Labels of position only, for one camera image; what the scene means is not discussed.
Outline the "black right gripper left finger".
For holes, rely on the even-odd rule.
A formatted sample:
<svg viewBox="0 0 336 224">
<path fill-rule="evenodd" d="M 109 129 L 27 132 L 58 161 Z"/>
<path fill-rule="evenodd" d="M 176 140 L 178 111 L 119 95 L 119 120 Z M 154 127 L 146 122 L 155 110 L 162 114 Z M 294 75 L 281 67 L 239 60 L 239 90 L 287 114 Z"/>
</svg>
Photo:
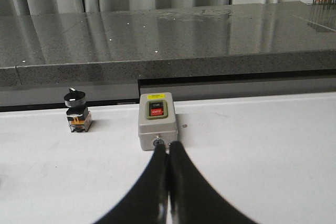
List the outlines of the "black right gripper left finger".
<svg viewBox="0 0 336 224">
<path fill-rule="evenodd" d="M 166 223 L 166 175 L 167 153 L 158 145 L 133 187 L 97 223 Z"/>
</svg>

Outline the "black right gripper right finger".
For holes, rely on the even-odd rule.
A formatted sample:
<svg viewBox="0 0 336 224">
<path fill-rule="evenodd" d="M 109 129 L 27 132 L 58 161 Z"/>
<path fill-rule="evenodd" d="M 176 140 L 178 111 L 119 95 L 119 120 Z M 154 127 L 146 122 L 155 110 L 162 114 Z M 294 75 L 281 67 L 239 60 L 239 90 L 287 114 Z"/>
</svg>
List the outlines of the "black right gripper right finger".
<svg viewBox="0 0 336 224">
<path fill-rule="evenodd" d="M 207 182 L 181 142 L 170 144 L 169 157 L 173 223 L 255 223 Z"/>
</svg>

